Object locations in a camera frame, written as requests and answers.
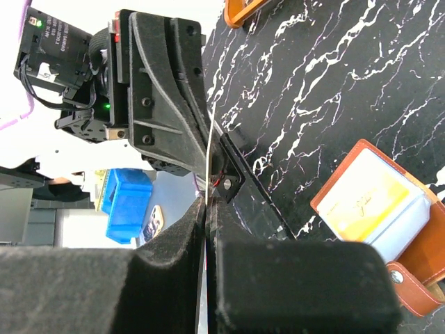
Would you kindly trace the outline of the gold credit card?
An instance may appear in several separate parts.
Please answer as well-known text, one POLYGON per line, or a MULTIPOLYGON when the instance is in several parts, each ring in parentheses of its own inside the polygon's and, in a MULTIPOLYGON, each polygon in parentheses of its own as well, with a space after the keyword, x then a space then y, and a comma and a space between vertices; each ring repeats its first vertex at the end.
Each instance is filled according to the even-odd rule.
POLYGON ((413 194, 413 186, 402 175, 365 148, 325 184, 314 207, 339 239, 366 241, 413 194))

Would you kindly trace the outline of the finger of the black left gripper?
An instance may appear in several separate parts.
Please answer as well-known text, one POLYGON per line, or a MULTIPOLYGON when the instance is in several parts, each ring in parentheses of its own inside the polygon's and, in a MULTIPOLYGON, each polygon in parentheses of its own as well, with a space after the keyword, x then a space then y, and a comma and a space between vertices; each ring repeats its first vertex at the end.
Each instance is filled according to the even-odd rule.
POLYGON ((201 26, 196 21, 181 18, 171 19, 170 26, 175 47, 176 81, 190 109, 193 118, 190 128, 195 131, 195 141, 199 147, 198 171, 203 173, 209 167, 211 174, 218 174, 224 167, 225 158, 218 141, 210 134, 211 120, 204 91, 201 26))

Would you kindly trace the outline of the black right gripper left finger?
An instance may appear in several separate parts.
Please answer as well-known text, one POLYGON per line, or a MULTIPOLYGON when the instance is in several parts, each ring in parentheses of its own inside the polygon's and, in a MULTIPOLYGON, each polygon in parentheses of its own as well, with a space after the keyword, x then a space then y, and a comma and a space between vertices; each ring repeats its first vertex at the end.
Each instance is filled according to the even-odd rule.
POLYGON ((3 247, 2 333, 195 333, 205 205, 135 250, 3 247))

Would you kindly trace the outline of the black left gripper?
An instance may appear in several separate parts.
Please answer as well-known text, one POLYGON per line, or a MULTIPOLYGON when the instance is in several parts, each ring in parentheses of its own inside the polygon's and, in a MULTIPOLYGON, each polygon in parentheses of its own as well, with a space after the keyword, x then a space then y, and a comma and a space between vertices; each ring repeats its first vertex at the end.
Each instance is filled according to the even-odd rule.
MULTIPOLYGON (((129 17, 129 142, 149 163, 198 171, 190 109, 176 81, 170 20, 142 12, 129 17)), ((41 105, 60 113, 54 128, 89 143, 126 139, 113 114, 108 29, 91 35, 32 7, 24 23, 14 75, 41 105)))

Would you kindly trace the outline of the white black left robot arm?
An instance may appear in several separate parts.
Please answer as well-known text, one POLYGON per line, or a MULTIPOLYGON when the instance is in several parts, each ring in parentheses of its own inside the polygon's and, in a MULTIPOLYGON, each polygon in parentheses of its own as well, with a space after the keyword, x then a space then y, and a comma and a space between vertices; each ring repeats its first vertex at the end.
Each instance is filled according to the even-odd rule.
POLYGON ((13 75, 27 6, 94 34, 115 12, 129 9, 197 21, 210 35, 223 1, 2 1, 1 2, 1 166, 14 169, 35 159, 49 178, 109 168, 151 170, 128 140, 92 144, 55 129, 60 113, 33 102, 13 75))

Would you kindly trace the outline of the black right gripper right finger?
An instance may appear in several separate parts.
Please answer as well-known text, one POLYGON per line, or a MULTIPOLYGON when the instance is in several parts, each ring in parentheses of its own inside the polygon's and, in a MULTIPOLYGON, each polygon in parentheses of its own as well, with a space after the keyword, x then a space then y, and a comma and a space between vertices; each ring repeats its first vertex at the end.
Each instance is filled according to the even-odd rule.
POLYGON ((224 200, 207 208, 210 333, 395 333, 401 310, 374 248, 260 239, 224 200))

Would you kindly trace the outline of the brown leather card holder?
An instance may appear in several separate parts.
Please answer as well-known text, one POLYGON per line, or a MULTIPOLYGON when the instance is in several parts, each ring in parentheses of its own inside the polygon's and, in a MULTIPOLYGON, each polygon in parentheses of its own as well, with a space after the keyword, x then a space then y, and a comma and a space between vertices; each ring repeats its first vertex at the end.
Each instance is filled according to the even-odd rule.
MULTIPOLYGON (((387 267, 400 303, 412 314, 425 317, 444 305, 444 288, 439 286, 444 279, 444 204, 425 184, 364 139, 356 142, 327 182, 365 148, 402 175, 413 186, 414 194, 371 238, 357 242, 374 247, 387 267)), ((310 202, 317 214, 314 198, 320 191, 310 202)))

